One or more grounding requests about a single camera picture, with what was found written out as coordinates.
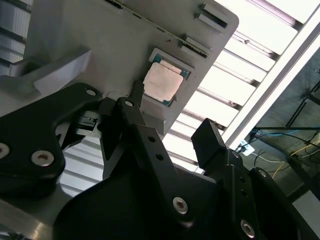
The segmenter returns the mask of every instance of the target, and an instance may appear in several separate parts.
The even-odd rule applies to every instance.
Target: bolt
[[[51,165],[55,160],[54,155],[46,150],[35,151],[31,155],[31,161],[40,167],[47,167]]]
[[[128,106],[130,106],[130,107],[132,107],[133,106],[133,103],[132,102],[130,102],[130,101],[125,101],[124,102],[125,104],[127,104]]]
[[[267,174],[264,172],[264,171],[262,171],[262,170],[259,170],[259,173],[263,176],[263,177],[267,177]]]
[[[236,151],[232,151],[233,156],[235,156],[237,159],[240,158],[239,154]]]
[[[252,226],[246,221],[246,220],[241,220],[240,226],[242,231],[250,238],[253,239],[255,237],[255,231],[252,228]]]
[[[95,91],[92,91],[92,90],[90,90],[90,89],[88,89],[88,90],[86,91],[86,93],[89,94],[89,95],[91,95],[91,96],[95,96],[95,95],[96,95],[96,92],[95,92]]]
[[[0,159],[4,158],[10,153],[10,148],[8,145],[0,142]]]
[[[176,196],[173,199],[172,203],[175,210],[177,210],[178,213],[186,214],[188,212],[188,205],[183,198]]]

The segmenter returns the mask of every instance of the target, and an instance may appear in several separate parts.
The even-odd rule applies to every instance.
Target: black bracket
[[[96,89],[78,83],[1,117],[0,143],[9,151],[0,161],[0,194],[34,197],[51,192],[65,168],[57,126],[101,99]]]

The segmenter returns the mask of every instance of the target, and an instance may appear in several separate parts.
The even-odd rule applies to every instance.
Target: mounting hole
[[[172,203],[173,203],[173,206],[175,208],[175,210],[184,215],[188,212],[188,204],[186,203],[186,201],[179,197],[179,196],[176,196],[173,200],[172,200]]]
[[[87,94],[91,95],[91,96],[95,96],[95,95],[96,95],[96,92],[93,91],[93,90],[90,90],[90,89],[87,89],[85,92],[86,92]]]
[[[162,161],[162,160],[164,159],[164,156],[162,156],[162,155],[159,154],[159,153],[157,153],[157,154],[155,155],[155,157],[156,157],[156,159],[158,159],[158,160],[160,160],[160,161]]]
[[[130,102],[130,101],[125,101],[124,103],[127,104],[127,105],[130,106],[130,107],[133,107],[133,106],[134,106],[134,104],[133,104],[132,102]]]
[[[241,220],[240,226],[242,231],[250,238],[254,239],[255,238],[255,230],[253,227],[246,221],[246,220]]]
[[[248,194],[247,194],[243,189],[241,189],[241,193],[242,193],[242,195],[245,196],[246,198],[248,197]]]
[[[148,136],[148,139],[150,142],[154,143],[156,140],[153,136]]]
[[[267,177],[267,174],[264,171],[260,170],[260,169],[259,169],[259,173],[262,175],[262,177],[264,177],[264,178]]]
[[[7,156],[9,152],[10,152],[10,148],[8,147],[8,145],[0,142],[0,159]]]
[[[31,155],[31,161],[40,167],[47,167],[51,165],[55,160],[54,155],[46,150],[35,151]]]

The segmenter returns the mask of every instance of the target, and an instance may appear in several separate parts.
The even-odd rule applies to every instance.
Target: yellow cable
[[[317,144],[317,143],[320,143],[320,139],[317,140],[317,141],[315,141],[315,142],[313,142],[312,144],[309,144],[309,145],[307,145],[307,146],[304,146],[304,147],[300,148],[299,150],[297,150],[297,151],[295,151],[294,153],[292,153],[291,156],[293,156],[293,155],[297,154],[298,152],[300,152],[300,151],[302,151],[302,150],[304,150],[304,149],[312,146],[313,144]]]
[[[280,170],[280,168],[285,164],[285,161],[283,161],[280,166],[278,167],[278,169],[274,172],[272,179],[274,179],[275,175],[277,174],[277,172]]]

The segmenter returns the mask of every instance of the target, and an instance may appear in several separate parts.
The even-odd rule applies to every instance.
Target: blue cable
[[[298,132],[299,130],[292,130],[292,131],[289,131],[289,132],[285,132],[285,134],[293,134],[293,133],[296,133]],[[259,131],[259,130],[252,130],[253,133],[259,133],[259,134],[264,134],[264,135],[269,135],[269,136],[282,136],[283,133],[266,133],[266,132],[263,132],[263,131]]]

